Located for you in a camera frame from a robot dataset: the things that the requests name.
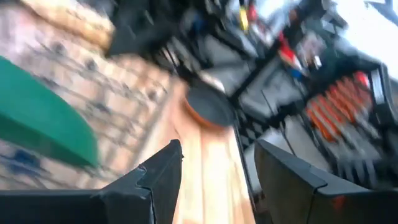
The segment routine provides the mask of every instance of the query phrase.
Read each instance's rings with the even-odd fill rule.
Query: black pan
[[[204,127],[220,130],[234,123],[234,109],[227,97],[211,88],[191,87],[184,104],[192,117]]]

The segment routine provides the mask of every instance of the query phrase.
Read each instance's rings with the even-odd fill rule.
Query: frying pan
[[[226,95],[205,84],[193,85],[183,103],[188,113],[203,127],[221,131],[234,123],[234,109]]]

